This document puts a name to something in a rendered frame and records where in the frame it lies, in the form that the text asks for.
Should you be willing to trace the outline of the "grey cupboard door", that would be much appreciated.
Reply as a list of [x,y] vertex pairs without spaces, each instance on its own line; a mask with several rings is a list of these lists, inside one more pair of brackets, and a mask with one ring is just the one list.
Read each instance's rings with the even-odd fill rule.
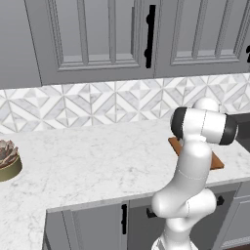
[[223,248],[250,244],[250,181],[241,184],[231,204],[232,217],[223,239]]
[[161,0],[160,78],[250,72],[250,0]]
[[[155,76],[159,0],[24,0],[41,83],[69,84]],[[151,68],[146,16],[155,5]]]
[[127,250],[127,233],[122,234],[121,205],[129,202],[72,208],[62,212],[70,250]]

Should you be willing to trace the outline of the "potted succulent in olive pot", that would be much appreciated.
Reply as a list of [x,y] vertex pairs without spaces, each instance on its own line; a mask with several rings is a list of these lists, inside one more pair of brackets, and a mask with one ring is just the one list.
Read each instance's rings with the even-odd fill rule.
[[0,182],[11,180],[21,169],[19,148],[12,141],[0,140]]

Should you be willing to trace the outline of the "brown wooden cutting board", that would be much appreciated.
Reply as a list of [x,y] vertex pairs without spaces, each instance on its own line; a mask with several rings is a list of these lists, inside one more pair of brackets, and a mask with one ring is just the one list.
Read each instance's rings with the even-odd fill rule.
[[[183,141],[178,140],[176,137],[171,137],[168,139],[173,150],[176,152],[177,155],[180,155],[180,152],[183,147]],[[211,170],[223,169],[225,164],[220,160],[220,158],[215,154],[212,153],[212,161],[211,161]]]

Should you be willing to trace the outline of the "grey lower cupboard door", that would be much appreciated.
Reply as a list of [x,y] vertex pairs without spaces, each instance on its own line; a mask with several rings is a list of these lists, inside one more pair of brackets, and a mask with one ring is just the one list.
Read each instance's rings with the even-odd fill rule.
[[250,181],[241,184],[231,204],[232,217],[223,239],[223,248],[250,244]]
[[62,212],[70,250],[127,250],[127,233],[122,234],[121,205],[129,202],[72,208]]

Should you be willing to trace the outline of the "grey upper cupboard door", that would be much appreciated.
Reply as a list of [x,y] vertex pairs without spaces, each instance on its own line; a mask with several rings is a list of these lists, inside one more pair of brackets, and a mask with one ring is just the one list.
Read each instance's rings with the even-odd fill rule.
[[250,72],[250,0],[161,0],[160,78]]
[[[155,76],[159,0],[24,0],[41,83],[69,84]],[[155,5],[151,68],[146,16]]]

